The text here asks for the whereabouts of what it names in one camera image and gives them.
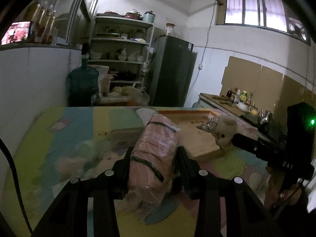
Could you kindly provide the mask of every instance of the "window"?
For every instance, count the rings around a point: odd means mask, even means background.
[[[307,33],[303,24],[282,0],[222,0],[217,24],[256,26],[287,33],[304,42]]]

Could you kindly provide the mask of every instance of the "bottle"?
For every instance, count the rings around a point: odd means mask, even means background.
[[[233,103],[239,103],[239,101],[240,101],[240,90],[238,90],[237,93],[235,94]]]
[[[35,42],[37,43],[42,41],[42,34],[45,30],[46,22],[48,20],[48,18],[45,16],[45,12],[47,10],[47,4],[48,2],[44,1],[39,11],[39,16],[36,21],[37,35],[35,37]]]
[[[246,102],[247,100],[247,91],[243,91],[242,94],[240,95],[240,100]]]
[[[249,108],[250,114],[258,116],[258,109],[255,107],[255,103],[253,102]]]
[[[234,98],[235,98],[235,95],[236,95],[236,93],[237,93],[237,87],[235,86],[234,87],[234,90],[233,90],[233,92],[232,92],[232,95],[230,96],[230,101],[231,102],[234,102]]]
[[[50,14],[49,19],[46,23],[44,34],[43,34],[43,39],[42,39],[42,43],[47,43],[47,44],[51,44],[52,39],[53,39],[52,29],[53,29],[55,19],[56,19],[56,11],[53,11],[53,5],[51,5],[49,8],[49,14]]]
[[[227,94],[226,94],[226,96],[228,97],[228,98],[230,98],[231,96],[232,96],[232,89],[230,88],[229,90],[228,90],[228,92],[227,92]]]
[[[23,21],[33,21],[35,23],[42,4],[43,0],[35,0],[35,2],[26,9]]]
[[[246,104],[247,105],[251,105],[251,100],[252,100],[252,96],[253,96],[253,92],[250,92],[249,96],[247,97],[247,100],[246,100]]]

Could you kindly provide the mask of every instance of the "teal canister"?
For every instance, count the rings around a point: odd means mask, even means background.
[[[143,21],[147,23],[154,23],[156,15],[153,14],[153,11],[145,12],[143,16]]]

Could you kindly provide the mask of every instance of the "black strap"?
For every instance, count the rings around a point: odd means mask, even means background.
[[[159,181],[163,182],[163,180],[165,179],[163,177],[163,175],[159,172],[159,170],[153,164],[151,164],[149,161],[141,159],[141,158],[136,157],[136,156],[131,156],[131,161],[136,161],[136,162],[145,164],[146,166],[150,167]]]
[[[14,187],[15,187],[15,191],[16,191],[16,195],[18,196],[18,201],[20,204],[20,208],[24,217],[24,220],[26,222],[27,228],[30,231],[30,233],[32,234],[33,230],[31,228],[31,225],[28,221],[25,209],[24,209],[24,205],[23,205],[23,200],[22,200],[22,196],[21,196],[21,191],[20,191],[20,186],[19,186],[19,179],[18,179],[18,175],[16,172],[16,167],[13,161],[13,158],[11,156],[11,153],[9,152],[8,148],[6,147],[6,145],[4,144],[4,142],[1,140],[0,138],[0,150],[2,150],[4,156],[7,158],[7,161],[10,165],[11,171],[12,171],[12,177],[13,177],[13,181],[14,181]]]
[[[173,132],[173,133],[176,132],[175,129],[173,129],[172,127],[170,127],[170,126],[168,126],[168,125],[166,125],[165,123],[162,123],[162,122],[150,121],[150,122],[148,122],[147,125],[149,125],[149,124],[162,125],[162,126],[166,127],[167,129],[169,129],[171,132]]]

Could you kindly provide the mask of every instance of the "metal shelf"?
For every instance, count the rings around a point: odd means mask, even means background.
[[[130,64],[144,64],[139,61],[118,61],[118,60],[88,60],[88,62],[120,62],[120,63],[130,63]]]
[[[154,25],[152,23],[147,23],[141,20],[132,20],[132,19],[126,19],[126,18],[121,18],[121,17],[110,17],[110,16],[96,16],[95,22],[96,23],[109,22],[109,23],[122,24],[122,25],[139,26],[139,27],[144,27],[144,28],[150,28]]]
[[[119,38],[106,38],[106,37],[94,37],[91,38],[92,42],[102,42],[102,41],[112,41],[112,42],[129,42],[129,43],[136,43],[140,45],[149,45],[147,42],[139,42],[134,40],[127,40],[127,39],[119,39]]]
[[[141,84],[141,81],[111,80],[111,83]]]

